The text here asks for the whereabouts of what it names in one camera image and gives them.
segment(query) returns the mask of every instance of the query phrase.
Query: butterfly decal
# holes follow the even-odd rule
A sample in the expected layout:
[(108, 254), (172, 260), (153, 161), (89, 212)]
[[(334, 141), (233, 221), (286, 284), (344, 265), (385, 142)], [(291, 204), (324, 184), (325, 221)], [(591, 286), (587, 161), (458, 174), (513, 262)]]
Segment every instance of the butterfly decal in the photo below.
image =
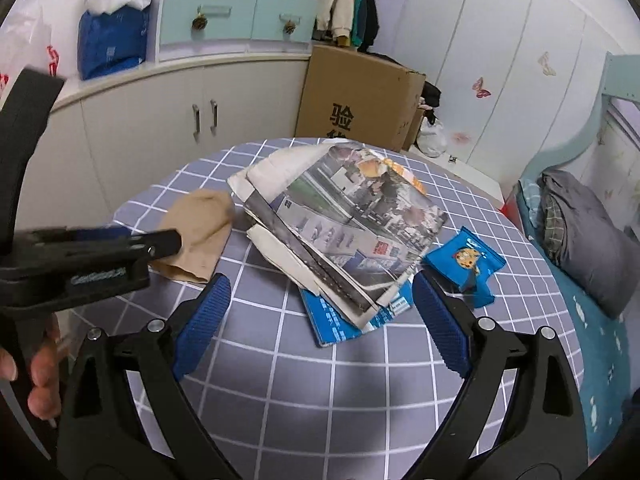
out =
[(476, 91), (476, 97), (478, 99), (482, 99), (483, 97), (489, 97), (491, 95), (491, 92), (489, 92), (486, 88), (482, 88), (482, 86), (484, 86), (484, 78), (481, 77), (471, 87), (472, 90)]
[(466, 144), (471, 140), (471, 138), (467, 134), (464, 134), (463, 132), (457, 132), (453, 134), (451, 136), (451, 139), (456, 144)]
[(542, 67), (542, 73), (544, 75), (551, 75), (551, 76), (556, 75), (556, 71), (549, 66), (548, 52), (545, 52), (542, 56), (540, 56), (540, 58), (538, 59), (538, 64)]
[(58, 72), (58, 65), (60, 64), (60, 55), (51, 45), (47, 47), (47, 54), (49, 54), (49, 59), (51, 60), (49, 63), (49, 75), (55, 76)]

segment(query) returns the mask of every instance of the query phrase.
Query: newspaper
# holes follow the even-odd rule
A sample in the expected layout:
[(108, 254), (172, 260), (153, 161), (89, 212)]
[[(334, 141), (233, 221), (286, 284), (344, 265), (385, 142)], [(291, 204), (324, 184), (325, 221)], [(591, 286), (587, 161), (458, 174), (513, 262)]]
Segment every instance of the newspaper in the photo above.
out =
[(344, 302), (373, 308), (356, 325), (396, 297), (447, 219), (405, 168), (357, 142), (279, 150), (229, 184), (343, 314)]

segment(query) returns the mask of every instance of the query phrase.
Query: plaid pillowcase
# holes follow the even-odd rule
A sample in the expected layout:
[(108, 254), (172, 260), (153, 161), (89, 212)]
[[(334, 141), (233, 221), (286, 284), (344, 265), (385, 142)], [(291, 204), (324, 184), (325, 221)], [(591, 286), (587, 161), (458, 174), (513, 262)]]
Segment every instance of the plaid pillowcase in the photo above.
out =
[(545, 222), (544, 214), (540, 208), (540, 186), (534, 180), (521, 178), (519, 180), (522, 197), (529, 209), (529, 220), (535, 230), (542, 228)]
[(549, 259), (559, 266), (566, 223), (558, 202), (551, 195), (545, 194), (542, 197), (542, 210), (545, 217), (543, 247)]

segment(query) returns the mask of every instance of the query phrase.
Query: folded newspaper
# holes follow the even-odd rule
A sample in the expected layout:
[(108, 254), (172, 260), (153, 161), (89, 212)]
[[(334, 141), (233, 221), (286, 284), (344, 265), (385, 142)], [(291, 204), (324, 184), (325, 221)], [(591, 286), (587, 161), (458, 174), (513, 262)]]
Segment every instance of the folded newspaper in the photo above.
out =
[(406, 168), (357, 142), (284, 148), (228, 183), (265, 259), (359, 329), (389, 306), (447, 219)]

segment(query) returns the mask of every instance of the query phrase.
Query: cabinet door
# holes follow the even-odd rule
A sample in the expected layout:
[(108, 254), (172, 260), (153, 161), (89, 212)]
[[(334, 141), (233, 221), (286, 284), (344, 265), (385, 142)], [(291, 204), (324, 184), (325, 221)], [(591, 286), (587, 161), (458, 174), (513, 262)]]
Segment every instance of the cabinet door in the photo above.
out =
[(200, 156), (243, 142), (293, 137), (307, 66), (306, 61), (261, 61), (204, 69), (207, 126)]
[(96, 226), (109, 217), (80, 104), (62, 108), (49, 118), (27, 165), (16, 227)]
[(193, 105), (201, 111), (201, 68), (152, 76), (82, 101), (89, 147), (112, 210), (196, 158)]

